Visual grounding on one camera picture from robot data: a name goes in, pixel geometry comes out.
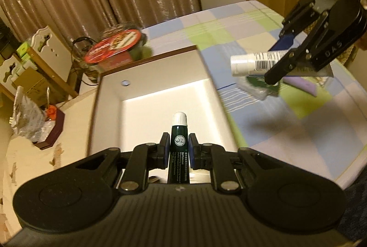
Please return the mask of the purple cosmetic tube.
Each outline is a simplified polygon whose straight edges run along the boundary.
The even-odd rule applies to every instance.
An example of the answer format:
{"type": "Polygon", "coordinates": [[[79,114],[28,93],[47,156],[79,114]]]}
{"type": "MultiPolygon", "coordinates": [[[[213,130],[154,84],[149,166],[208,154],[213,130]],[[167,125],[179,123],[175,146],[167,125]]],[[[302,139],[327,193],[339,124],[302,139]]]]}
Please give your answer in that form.
{"type": "Polygon", "coordinates": [[[283,82],[284,84],[287,84],[289,86],[302,90],[314,97],[317,96],[317,86],[314,83],[303,79],[302,77],[286,76],[283,78],[283,82]]]}

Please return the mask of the small dark green tube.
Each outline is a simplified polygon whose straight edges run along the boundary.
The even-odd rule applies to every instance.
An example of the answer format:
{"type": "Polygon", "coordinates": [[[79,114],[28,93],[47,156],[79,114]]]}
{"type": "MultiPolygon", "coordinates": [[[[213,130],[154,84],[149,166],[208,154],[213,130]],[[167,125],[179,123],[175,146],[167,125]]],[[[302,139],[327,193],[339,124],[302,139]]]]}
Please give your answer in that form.
{"type": "Polygon", "coordinates": [[[171,129],[169,184],[189,184],[189,140],[187,116],[184,112],[174,114],[171,129]]]}

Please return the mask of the white cream tube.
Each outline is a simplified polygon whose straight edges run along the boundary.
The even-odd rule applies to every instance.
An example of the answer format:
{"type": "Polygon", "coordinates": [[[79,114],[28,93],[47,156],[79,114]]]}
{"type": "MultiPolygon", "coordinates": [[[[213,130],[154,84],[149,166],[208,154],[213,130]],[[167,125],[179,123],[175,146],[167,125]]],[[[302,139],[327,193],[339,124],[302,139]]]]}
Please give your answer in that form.
{"type": "MultiPolygon", "coordinates": [[[[285,54],[287,50],[241,54],[230,57],[233,76],[264,76],[285,54]]],[[[331,65],[316,72],[310,67],[297,66],[287,75],[305,77],[333,77],[331,65]]]]}

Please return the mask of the green mentholatum blister card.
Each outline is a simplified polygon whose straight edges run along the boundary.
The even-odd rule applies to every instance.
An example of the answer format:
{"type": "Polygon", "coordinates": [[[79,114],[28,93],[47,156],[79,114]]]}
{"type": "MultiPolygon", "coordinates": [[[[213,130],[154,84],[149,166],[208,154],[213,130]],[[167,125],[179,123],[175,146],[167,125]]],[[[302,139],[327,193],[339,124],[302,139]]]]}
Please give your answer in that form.
{"type": "Polygon", "coordinates": [[[274,85],[269,85],[265,82],[263,77],[247,76],[246,79],[252,86],[258,88],[259,90],[264,90],[267,95],[271,95],[274,97],[279,95],[279,91],[281,88],[280,82],[274,85]]]}

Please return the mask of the clear floss pick box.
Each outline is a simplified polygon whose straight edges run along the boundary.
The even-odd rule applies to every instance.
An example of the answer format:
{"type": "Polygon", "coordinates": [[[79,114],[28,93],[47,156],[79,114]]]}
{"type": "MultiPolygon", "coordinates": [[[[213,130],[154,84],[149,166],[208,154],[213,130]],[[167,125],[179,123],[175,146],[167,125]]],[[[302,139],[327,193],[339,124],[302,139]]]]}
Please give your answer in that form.
{"type": "Polygon", "coordinates": [[[258,100],[264,100],[267,96],[269,96],[266,94],[264,90],[259,90],[258,88],[252,86],[247,81],[246,77],[236,78],[236,84],[241,90],[247,92],[249,95],[253,96],[254,98],[258,100]]]}

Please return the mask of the brown cardboard storage box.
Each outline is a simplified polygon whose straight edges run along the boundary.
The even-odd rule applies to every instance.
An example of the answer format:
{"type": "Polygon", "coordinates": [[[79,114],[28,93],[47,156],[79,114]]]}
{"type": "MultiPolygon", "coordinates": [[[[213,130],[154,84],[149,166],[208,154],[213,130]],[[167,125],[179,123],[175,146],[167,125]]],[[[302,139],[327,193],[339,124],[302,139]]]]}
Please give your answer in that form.
{"type": "Polygon", "coordinates": [[[227,151],[238,145],[210,73],[196,46],[143,59],[106,72],[97,88],[87,153],[131,151],[157,143],[184,112],[200,143],[227,151]]]}

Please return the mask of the checkered tablecloth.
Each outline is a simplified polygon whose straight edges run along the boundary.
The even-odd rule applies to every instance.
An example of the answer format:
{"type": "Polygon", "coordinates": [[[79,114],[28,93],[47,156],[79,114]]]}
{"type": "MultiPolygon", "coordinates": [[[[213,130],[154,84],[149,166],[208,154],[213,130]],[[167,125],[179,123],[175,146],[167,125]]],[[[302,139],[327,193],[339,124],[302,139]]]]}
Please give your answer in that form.
{"type": "Polygon", "coordinates": [[[144,30],[154,54],[195,45],[206,62],[241,146],[348,187],[366,166],[366,91],[338,61],[334,75],[312,79],[311,95],[287,84],[264,100],[239,89],[230,57],[267,51],[282,16],[250,0],[204,10],[144,30]]]}

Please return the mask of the dark wooden tray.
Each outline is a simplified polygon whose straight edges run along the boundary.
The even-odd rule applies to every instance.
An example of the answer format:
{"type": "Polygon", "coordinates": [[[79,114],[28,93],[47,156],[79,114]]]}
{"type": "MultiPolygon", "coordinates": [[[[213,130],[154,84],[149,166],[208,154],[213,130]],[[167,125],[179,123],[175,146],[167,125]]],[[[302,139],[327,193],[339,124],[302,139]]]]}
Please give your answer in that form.
{"type": "Polygon", "coordinates": [[[55,105],[50,105],[46,110],[46,121],[41,129],[41,135],[33,145],[40,150],[53,147],[64,128],[65,114],[55,105]]]}

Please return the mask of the red lid noodle bowl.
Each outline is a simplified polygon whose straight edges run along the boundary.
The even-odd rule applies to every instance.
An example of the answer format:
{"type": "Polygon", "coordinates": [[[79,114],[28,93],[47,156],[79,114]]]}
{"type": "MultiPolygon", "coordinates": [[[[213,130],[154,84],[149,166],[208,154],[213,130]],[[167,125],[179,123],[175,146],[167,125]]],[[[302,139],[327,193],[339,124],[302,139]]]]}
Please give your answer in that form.
{"type": "Polygon", "coordinates": [[[93,45],[84,60],[88,65],[96,66],[99,72],[110,71],[140,60],[146,39],[146,35],[137,29],[121,31],[93,45]]]}

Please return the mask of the metal spoon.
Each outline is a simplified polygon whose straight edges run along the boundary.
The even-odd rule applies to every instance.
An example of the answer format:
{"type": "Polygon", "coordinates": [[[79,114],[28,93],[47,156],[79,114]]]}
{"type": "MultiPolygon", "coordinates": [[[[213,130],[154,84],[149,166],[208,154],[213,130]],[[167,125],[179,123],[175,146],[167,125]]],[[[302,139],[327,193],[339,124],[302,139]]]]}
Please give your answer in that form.
{"type": "Polygon", "coordinates": [[[47,109],[48,109],[50,107],[50,87],[49,86],[47,86],[46,98],[47,98],[47,109]]]}

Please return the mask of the cartoon bear bedsheet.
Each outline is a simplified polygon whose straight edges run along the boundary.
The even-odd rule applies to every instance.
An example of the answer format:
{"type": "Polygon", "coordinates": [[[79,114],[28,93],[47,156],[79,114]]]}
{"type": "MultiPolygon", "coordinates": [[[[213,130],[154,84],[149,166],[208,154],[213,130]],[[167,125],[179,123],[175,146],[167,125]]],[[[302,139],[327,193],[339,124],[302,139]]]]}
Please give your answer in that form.
{"type": "Polygon", "coordinates": [[[64,128],[51,148],[40,150],[28,139],[12,136],[1,164],[1,241],[14,236],[20,223],[14,213],[12,199],[25,182],[84,158],[96,90],[90,90],[61,106],[65,114],[64,128]]]}

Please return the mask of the glass kettle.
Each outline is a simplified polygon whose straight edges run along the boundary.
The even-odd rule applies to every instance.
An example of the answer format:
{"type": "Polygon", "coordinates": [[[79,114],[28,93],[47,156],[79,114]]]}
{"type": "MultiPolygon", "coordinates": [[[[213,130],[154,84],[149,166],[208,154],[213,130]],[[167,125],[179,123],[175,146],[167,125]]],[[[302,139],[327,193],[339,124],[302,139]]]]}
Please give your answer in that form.
{"type": "Polygon", "coordinates": [[[82,36],[72,41],[73,57],[93,85],[98,84],[99,73],[94,65],[86,62],[85,57],[94,44],[96,44],[96,41],[87,36],[82,36]]]}

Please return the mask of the brown cardboard carton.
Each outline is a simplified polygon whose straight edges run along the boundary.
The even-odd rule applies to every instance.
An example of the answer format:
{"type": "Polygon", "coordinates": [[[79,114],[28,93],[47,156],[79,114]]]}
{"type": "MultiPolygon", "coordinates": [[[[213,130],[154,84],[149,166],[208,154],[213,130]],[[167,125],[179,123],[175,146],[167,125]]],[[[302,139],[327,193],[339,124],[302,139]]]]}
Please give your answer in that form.
{"type": "Polygon", "coordinates": [[[29,99],[43,107],[47,104],[46,90],[50,87],[50,104],[55,105],[59,102],[58,92],[54,90],[52,84],[41,73],[27,68],[15,81],[16,86],[22,86],[24,93],[29,99]]]}

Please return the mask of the white wooden chair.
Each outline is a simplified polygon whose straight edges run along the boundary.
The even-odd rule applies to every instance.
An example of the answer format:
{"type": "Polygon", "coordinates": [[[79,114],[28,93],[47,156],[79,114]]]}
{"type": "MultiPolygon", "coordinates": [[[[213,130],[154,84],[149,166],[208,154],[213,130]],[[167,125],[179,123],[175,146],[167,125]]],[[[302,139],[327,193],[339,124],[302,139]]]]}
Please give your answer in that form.
{"type": "Polygon", "coordinates": [[[11,78],[16,75],[15,71],[19,68],[20,62],[14,54],[1,65],[1,91],[11,100],[14,100],[16,94],[11,78]]]}
{"type": "Polygon", "coordinates": [[[67,83],[72,69],[70,51],[50,27],[38,29],[29,39],[27,54],[69,96],[73,98],[78,96],[74,88],[67,83]]]}

